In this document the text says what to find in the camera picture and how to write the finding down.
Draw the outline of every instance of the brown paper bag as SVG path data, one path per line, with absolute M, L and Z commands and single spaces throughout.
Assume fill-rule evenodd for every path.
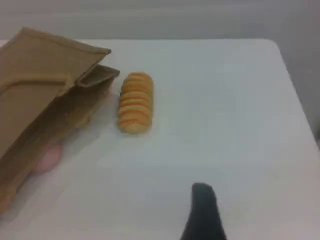
M 111 51 L 23 28 L 0 48 L 0 213 L 46 151 L 86 123 L 119 71 Z

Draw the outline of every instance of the gray wall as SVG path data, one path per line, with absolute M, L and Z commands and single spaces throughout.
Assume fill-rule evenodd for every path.
M 272 39 L 320 129 L 320 0 L 1 0 L 0 38 L 21 26 L 78 39 Z

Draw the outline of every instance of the black object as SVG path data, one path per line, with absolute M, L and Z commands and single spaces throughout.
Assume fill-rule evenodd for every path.
M 180 240 L 227 240 L 217 198 L 210 185 L 192 185 L 191 212 Z

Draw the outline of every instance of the white table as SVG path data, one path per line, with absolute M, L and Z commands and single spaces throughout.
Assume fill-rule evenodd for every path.
M 318 149 L 273 42 L 85 42 L 112 49 L 113 93 L 58 168 L 24 185 L 1 240 L 179 240 L 194 182 L 213 186 L 230 240 L 320 239 Z M 132 71 L 155 86 L 140 136 L 115 124 Z

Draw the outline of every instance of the hand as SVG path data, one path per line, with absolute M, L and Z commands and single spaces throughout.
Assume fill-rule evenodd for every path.
M 61 144 L 54 145 L 50 148 L 46 154 L 39 161 L 37 166 L 32 171 L 33 174 L 43 174 L 49 172 L 60 162 L 62 155 L 62 146 Z

